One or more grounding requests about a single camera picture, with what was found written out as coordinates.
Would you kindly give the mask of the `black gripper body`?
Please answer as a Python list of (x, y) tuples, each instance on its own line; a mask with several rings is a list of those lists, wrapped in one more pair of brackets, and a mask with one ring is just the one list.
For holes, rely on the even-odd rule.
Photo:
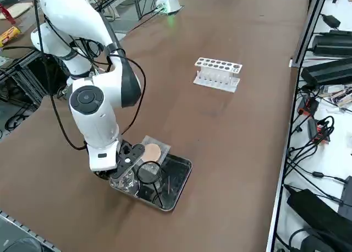
[(138, 160), (145, 152), (143, 144), (132, 145), (129, 142), (123, 140), (119, 150), (118, 157), (120, 160)]

